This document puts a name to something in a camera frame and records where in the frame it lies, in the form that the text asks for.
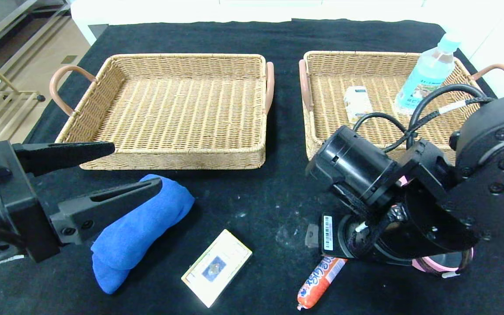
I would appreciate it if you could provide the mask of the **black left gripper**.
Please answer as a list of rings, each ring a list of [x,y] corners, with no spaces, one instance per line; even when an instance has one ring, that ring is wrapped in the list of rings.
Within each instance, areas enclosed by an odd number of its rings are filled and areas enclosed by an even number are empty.
[[[160,178],[92,192],[60,202],[48,220],[28,173],[38,177],[114,152],[112,142],[0,141],[0,263],[21,255],[39,263],[57,255],[60,242],[81,245],[160,192]]]

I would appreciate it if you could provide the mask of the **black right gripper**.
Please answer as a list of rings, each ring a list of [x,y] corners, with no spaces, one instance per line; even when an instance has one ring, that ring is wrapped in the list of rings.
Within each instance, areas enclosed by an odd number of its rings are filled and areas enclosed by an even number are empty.
[[[308,224],[304,243],[308,249],[318,249],[327,257],[355,259],[348,247],[348,239],[354,231],[352,214],[323,213],[318,224]]]

